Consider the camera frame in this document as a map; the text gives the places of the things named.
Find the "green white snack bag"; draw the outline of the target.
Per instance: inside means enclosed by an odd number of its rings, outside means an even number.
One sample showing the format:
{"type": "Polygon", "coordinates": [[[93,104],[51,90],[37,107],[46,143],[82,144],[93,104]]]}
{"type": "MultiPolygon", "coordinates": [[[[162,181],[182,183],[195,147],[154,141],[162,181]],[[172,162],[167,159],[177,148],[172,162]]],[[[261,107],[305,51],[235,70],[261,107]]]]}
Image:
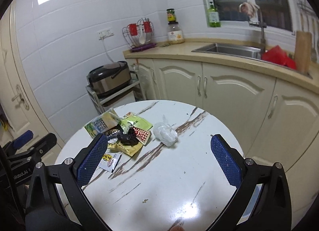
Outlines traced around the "green white snack bag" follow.
{"type": "Polygon", "coordinates": [[[93,120],[88,122],[84,128],[88,134],[94,138],[98,134],[104,134],[108,130],[116,127],[119,122],[120,117],[117,115],[114,108],[110,108],[106,112],[98,115],[93,120]]]}

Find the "yellow snack bag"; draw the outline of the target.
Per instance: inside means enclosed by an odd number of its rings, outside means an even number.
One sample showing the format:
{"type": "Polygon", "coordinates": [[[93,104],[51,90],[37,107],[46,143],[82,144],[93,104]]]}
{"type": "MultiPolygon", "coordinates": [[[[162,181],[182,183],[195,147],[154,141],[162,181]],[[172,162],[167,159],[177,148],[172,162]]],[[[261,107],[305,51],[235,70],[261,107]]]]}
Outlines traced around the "yellow snack bag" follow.
{"type": "Polygon", "coordinates": [[[142,149],[143,145],[142,143],[138,142],[135,146],[126,146],[123,145],[121,142],[116,142],[116,143],[109,143],[108,144],[108,149],[114,152],[123,152],[124,154],[132,157],[134,156],[137,152],[139,152],[142,149]]]}

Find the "red plastic bag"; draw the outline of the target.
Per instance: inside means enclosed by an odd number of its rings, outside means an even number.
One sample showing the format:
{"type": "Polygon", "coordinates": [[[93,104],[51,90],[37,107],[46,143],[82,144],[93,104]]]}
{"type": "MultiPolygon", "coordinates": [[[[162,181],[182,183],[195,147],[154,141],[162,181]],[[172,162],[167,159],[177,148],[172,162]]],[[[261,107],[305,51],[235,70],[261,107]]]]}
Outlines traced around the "red plastic bag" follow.
{"type": "Polygon", "coordinates": [[[274,46],[261,56],[262,61],[275,63],[276,65],[284,66],[289,69],[297,69],[296,62],[289,58],[280,46],[274,46]]]}

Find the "black silver rice cooker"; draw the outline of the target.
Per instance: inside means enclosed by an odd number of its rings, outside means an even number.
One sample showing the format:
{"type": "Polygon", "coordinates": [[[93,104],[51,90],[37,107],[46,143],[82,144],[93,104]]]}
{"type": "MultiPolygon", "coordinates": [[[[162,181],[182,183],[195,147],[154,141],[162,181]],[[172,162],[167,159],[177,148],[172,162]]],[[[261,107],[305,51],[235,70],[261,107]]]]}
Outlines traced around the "black silver rice cooker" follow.
{"type": "Polygon", "coordinates": [[[95,68],[87,75],[87,81],[98,98],[112,95],[130,83],[128,63],[119,61],[95,68]]]}

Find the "wooden cutting board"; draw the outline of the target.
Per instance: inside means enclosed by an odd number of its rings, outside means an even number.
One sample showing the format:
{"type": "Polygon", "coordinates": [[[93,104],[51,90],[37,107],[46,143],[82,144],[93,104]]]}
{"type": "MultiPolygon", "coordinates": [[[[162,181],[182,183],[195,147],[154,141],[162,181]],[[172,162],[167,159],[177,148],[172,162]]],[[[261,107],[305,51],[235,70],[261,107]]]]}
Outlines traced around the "wooden cutting board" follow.
{"type": "Polygon", "coordinates": [[[306,75],[309,72],[311,62],[311,41],[312,34],[310,32],[297,31],[294,60],[299,72],[306,75]]]}

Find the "white yellow sachet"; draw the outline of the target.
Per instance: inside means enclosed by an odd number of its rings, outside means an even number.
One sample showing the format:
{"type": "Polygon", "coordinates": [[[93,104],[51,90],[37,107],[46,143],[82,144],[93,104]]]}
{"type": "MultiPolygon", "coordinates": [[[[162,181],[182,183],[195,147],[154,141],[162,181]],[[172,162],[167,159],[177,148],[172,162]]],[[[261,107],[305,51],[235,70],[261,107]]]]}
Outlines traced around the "white yellow sachet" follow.
{"type": "Polygon", "coordinates": [[[108,172],[113,172],[121,158],[121,153],[105,153],[98,166],[108,172]]]}

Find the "cream kitchen cabinets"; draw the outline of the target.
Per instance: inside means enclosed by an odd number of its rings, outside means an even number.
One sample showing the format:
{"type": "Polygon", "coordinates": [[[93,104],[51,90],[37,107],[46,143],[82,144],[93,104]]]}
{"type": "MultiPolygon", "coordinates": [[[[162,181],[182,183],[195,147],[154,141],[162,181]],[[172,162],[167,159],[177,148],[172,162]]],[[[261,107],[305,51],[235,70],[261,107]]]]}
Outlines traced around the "cream kitchen cabinets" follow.
{"type": "Polygon", "coordinates": [[[226,65],[130,58],[148,99],[189,103],[222,121],[244,155],[280,162],[286,171],[292,221],[318,195],[318,95],[287,81],[226,65]]]}

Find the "hanging utensil rail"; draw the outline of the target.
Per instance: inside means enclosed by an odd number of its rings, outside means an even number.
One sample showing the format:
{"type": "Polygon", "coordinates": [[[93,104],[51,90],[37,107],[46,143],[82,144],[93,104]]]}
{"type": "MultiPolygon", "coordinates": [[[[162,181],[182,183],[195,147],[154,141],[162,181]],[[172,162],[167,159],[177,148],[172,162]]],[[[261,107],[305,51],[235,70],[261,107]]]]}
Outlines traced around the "hanging utensil rail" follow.
{"type": "Polygon", "coordinates": [[[315,14],[310,4],[306,2],[306,0],[296,0],[296,5],[299,18],[310,16],[315,20],[317,19],[317,15],[315,14]]]}

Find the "metal storage cart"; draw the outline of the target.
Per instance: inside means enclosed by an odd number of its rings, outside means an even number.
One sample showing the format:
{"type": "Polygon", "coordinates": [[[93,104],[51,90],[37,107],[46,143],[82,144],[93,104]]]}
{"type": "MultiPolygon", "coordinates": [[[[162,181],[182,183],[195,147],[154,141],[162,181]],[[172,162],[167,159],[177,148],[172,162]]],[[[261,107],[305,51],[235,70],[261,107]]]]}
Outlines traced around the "metal storage cart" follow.
{"type": "Polygon", "coordinates": [[[131,80],[129,81],[128,85],[126,85],[125,87],[121,87],[113,94],[108,94],[106,97],[99,98],[96,92],[89,85],[85,87],[89,98],[93,102],[93,105],[95,106],[99,114],[104,113],[108,109],[106,106],[107,104],[113,105],[116,101],[118,101],[120,98],[123,98],[129,93],[134,94],[134,98],[136,101],[146,100],[146,94],[142,88],[141,80],[138,76],[138,71],[131,70],[130,74],[131,80]]]}

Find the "green dish soap bottle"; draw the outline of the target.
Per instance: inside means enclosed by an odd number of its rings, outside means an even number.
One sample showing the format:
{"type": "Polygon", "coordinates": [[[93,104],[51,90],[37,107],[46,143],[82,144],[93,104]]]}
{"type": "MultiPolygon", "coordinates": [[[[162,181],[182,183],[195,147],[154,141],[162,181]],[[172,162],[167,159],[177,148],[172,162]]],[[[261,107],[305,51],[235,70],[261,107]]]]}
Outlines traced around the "green dish soap bottle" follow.
{"type": "Polygon", "coordinates": [[[208,17],[208,24],[210,27],[214,27],[214,28],[221,27],[219,12],[215,8],[213,1],[209,2],[209,8],[207,9],[207,17],[208,17]]]}

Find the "black wrapper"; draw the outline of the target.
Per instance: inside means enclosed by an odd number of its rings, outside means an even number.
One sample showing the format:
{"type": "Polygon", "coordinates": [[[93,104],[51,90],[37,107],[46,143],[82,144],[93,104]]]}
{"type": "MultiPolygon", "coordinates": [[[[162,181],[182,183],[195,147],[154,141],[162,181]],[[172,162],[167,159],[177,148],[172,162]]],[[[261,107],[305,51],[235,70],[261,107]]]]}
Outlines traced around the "black wrapper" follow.
{"type": "Polygon", "coordinates": [[[135,146],[139,143],[134,128],[129,128],[127,133],[117,135],[117,139],[124,146],[135,146]]]}

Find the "round white marble table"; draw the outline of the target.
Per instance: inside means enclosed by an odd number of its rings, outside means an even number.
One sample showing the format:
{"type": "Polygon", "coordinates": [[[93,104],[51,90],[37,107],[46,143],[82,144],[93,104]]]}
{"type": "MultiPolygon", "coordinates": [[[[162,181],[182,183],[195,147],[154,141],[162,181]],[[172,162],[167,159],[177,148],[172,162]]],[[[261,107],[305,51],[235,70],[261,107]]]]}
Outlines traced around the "round white marble table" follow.
{"type": "Polygon", "coordinates": [[[167,120],[178,141],[166,147],[152,137],[135,156],[122,155],[113,172],[97,169],[84,193],[112,230],[206,230],[232,197],[235,188],[210,149],[220,134],[235,149],[240,145],[216,117],[177,101],[141,101],[116,108],[152,124],[167,120]]]}

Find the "small green lid jar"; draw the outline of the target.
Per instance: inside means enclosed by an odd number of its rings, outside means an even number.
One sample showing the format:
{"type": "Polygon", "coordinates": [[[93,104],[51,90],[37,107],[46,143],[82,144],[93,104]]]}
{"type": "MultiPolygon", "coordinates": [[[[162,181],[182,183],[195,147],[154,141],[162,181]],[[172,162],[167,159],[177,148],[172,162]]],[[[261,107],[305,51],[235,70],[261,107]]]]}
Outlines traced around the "small green lid jar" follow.
{"type": "Polygon", "coordinates": [[[176,22],[175,10],[173,8],[167,9],[166,14],[169,23],[176,22]]]}

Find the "green snack wrapper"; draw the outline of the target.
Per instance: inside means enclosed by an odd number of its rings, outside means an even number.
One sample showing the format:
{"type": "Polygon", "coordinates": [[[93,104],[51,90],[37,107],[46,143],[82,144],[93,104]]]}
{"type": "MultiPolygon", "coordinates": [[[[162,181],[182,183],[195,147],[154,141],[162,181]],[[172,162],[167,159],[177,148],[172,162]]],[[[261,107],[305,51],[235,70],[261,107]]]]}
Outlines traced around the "green snack wrapper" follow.
{"type": "Polygon", "coordinates": [[[132,113],[127,113],[127,115],[122,117],[119,125],[124,131],[127,131],[131,126],[142,130],[150,130],[153,127],[149,121],[132,113]]]}

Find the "white plastic bag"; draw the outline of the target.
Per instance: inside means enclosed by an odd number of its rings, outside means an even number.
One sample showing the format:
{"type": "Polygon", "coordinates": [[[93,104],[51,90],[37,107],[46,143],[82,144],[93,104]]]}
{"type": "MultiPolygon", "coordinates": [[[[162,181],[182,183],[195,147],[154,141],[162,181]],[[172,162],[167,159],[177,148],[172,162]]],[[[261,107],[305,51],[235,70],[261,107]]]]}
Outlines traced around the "white plastic bag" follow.
{"type": "Polygon", "coordinates": [[[173,146],[178,141],[177,131],[172,128],[163,115],[162,121],[154,125],[154,136],[167,147],[173,146]]]}

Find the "red white patterned wrapper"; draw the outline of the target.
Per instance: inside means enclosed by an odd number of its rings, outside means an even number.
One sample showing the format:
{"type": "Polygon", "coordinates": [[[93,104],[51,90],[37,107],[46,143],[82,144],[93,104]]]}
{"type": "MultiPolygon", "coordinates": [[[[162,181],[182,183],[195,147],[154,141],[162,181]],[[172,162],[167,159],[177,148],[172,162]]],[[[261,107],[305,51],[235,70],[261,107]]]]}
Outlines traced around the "red white patterned wrapper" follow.
{"type": "Polygon", "coordinates": [[[151,137],[151,131],[143,130],[140,128],[132,127],[134,130],[134,133],[136,134],[136,138],[142,145],[146,145],[149,141],[149,138],[151,137]]]}

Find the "white wall socket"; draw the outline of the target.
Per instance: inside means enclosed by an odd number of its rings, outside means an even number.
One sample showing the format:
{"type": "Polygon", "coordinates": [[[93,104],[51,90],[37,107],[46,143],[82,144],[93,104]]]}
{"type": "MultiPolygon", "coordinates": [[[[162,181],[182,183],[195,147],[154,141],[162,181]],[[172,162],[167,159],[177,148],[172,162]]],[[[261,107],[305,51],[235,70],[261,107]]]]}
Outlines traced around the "white wall socket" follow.
{"type": "Polygon", "coordinates": [[[98,32],[98,39],[104,40],[105,38],[114,36],[112,28],[107,28],[98,32]]]}

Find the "pink cloth on faucet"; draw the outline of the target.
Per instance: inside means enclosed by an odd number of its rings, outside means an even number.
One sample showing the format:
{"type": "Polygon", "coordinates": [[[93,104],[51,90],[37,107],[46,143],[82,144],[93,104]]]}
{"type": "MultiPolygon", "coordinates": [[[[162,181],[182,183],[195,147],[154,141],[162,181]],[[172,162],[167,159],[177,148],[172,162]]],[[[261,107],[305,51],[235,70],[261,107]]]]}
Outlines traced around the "pink cloth on faucet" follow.
{"type": "Polygon", "coordinates": [[[241,13],[246,14],[249,19],[252,19],[256,17],[260,7],[256,4],[253,4],[251,2],[243,2],[242,4],[239,5],[239,11],[241,13]]]}

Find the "steel kitchen sink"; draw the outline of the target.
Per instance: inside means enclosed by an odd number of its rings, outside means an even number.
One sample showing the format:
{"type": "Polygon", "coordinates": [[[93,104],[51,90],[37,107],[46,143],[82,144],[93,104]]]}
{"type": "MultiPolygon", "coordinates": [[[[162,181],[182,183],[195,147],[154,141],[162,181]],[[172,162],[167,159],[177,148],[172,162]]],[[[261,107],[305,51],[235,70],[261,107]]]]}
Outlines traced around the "steel kitchen sink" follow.
{"type": "Polygon", "coordinates": [[[238,56],[241,58],[261,59],[260,48],[233,45],[227,43],[212,43],[192,50],[195,53],[221,54],[229,56],[238,56]]]}

